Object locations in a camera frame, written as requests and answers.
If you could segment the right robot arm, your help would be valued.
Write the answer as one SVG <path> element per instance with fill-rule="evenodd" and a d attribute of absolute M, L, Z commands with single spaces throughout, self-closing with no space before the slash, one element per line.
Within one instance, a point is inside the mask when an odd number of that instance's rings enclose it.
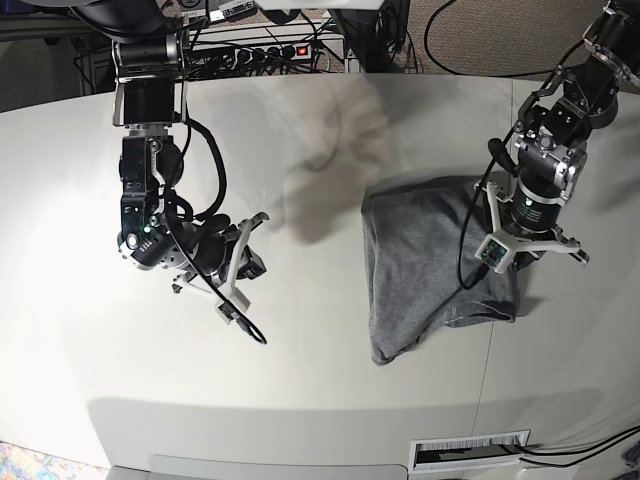
<path fill-rule="evenodd" d="M 240 226 L 220 211 L 227 176 L 219 147 L 187 111 L 191 54 L 203 24 L 167 17 L 154 1 L 90 1 L 72 12 L 112 41 L 113 123 L 128 132 L 119 159 L 121 255 L 142 270 L 180 269 L 188 280 L 263 275 L 264 262 L 242 243 Z M 188 151 L 170 133 L 177 123 L 204 137 L 217 170 L 218 192 L 200 213 L 175 190 Z"/>

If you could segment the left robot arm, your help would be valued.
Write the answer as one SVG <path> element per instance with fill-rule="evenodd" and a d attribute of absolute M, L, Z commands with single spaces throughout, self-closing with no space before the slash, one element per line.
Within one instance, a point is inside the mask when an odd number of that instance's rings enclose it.
<path fill-rule="evenodd" d="M 518 113 L 517 185 L 510 215 L 525 231 L 556 226 L 587 159 L 591 133 L 610 125 L 624 82 L 639 84 L 639 3 L 610 1 L 583 35 L 587 60 L 558 67 Z"/>

